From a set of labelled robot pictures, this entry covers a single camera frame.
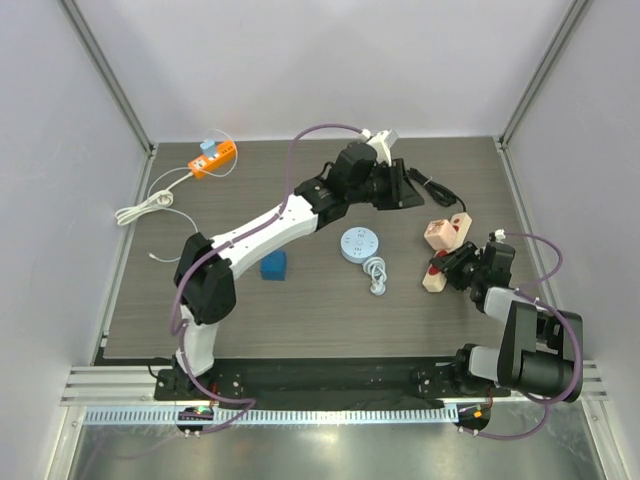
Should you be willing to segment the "blue cube socket adapter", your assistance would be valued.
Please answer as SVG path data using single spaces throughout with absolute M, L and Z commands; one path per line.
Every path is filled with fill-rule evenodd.
M 287 273 L 287 254 L 283 250 L 275 250 L 260 261 L 260 275 L 266 281 L 285 281 Z

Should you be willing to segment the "light blue round power socket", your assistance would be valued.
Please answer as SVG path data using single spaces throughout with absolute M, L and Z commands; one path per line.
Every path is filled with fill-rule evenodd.
M 386 262 L 378 255 L 378 236 L 369 228 L 353 227 L 346 230 L 340 239 L 340 250 L 348 262 L 362 267 L 370 278 L 370 292 L 381 296 L 386 292 Z

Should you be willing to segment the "beige cube socket adapter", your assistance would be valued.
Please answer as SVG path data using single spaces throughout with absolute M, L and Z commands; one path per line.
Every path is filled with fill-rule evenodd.
M 448 250 L 456 240 L 457 231 L 447 219 L 433 220 L 427 225 L 423 237 L 434 250 Z

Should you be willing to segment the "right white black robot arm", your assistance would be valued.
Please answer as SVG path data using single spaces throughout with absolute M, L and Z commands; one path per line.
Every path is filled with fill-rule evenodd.
M 516 250 L 504 243 L 489 241 L 477 248 L 466 242 L 431 260 L 450 286 L 468 291 L 481 313 L 504 326 L 498 348 L 466 344 L 456 352 L 452 386 L 466 396 L 500 387 L 543 402 L 574 402 L 583 385 L 579 369 L 582 317 L 573 312 L 555 313 L 512 288 L 515 256 Z

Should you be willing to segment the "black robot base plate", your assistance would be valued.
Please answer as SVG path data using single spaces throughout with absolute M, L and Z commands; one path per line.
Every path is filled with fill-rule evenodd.
M 458 373 L 451 356 L 219 359 L 198 381 L 219 396 L 253 398 L 257 410 L 273 411 L 412 410 L 511 395 Z

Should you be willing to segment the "beige power strip red sockets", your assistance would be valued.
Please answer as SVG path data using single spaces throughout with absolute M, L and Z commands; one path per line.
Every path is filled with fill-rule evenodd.
M 459 248 L 460 246 L 462 246 L 462 244 L 464 243 L 468 235 L 470 227 L 472 225 L 472 218 L 466 212 L 455 214 L 450 219 L 447 219 L 447 220 L 450 221 L 450 223 L 454 226 L 455 230 L 457 231 L 456 240 L 453 246 L 448 250 L 434 250 L 429 245 L 434 250 L 433 258 L 436 255 L 449 253 Z M 444 290 L 446 284 L 447 284 L 447 279 L 445 275 L 429 264 L 427 272 L 422 280 L 423 287 L 429 293 L 439 293 Z

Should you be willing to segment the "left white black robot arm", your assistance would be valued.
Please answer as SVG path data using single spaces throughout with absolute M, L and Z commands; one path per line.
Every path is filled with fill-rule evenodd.
M 391 211 L 423 203 L 403 159 L 383 160 L 373 146 L 353 142 L 261 216 L 213 238 L 190 236 L 174 275 L 177 293 L 171 313 L 171 330 L 179 337 L 179 390 L 193 400 L 210 392 L 218 324 L 235 308 L 235 283 L 249 267 L 342 219 L 352 205 Z

